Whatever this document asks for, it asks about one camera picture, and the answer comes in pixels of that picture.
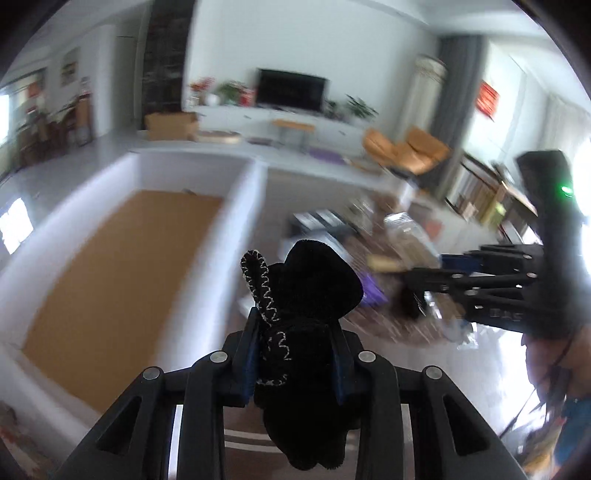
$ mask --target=dark cabinet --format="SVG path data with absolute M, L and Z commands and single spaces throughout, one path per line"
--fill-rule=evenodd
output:
M 144 50 L 142 128 L 153 112 L 180 112 L 189 28 L 196 0 L 154 0 Z

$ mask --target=gray curtain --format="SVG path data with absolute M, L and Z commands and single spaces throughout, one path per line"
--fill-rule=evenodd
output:
M 447 76 L 431 123 L 431 135 L 448 145 L 451 156 L 418 179 L 439 200 L 443 200 L 460 163 L 462 143 L 480 89 L 486 65 L 488 42 L 482 35 L 443 37 L 439 59 Z

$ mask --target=bright window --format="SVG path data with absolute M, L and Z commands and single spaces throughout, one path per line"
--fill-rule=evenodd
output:
M 573 162 L 574 197 L 583 215 L 591 216 L 591 139 L 585 140 Z
M 0 95 L 0 145 L 6 141 L 8 136 L 8 118 L 10 117 L 8 99 L 8 95 Z

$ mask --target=purple mat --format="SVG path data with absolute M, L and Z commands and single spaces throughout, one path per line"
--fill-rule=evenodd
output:
M 325 161 L 327 163 L 334 163 L 337 165 L 345 165 L 343 156 L 337 152 L 325 150 L 324 148 L 310 148 L 309 152 L 311 157 L 317 160 Z

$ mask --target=white platform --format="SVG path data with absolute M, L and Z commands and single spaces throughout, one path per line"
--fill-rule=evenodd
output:
M 19 247 L 0 277 L 0 398 L 42 449 L 64 460 L 99 417 L 21 352 L 38 309 L 86 240 L 137 190 L 189 189 L 225 199 L 154 358 L 165 371 L 189 367 L 223 343 L 237 266 L 264 201 L 266 178 L 265 164 L 238 153 L 129 153 L 81 185 Z

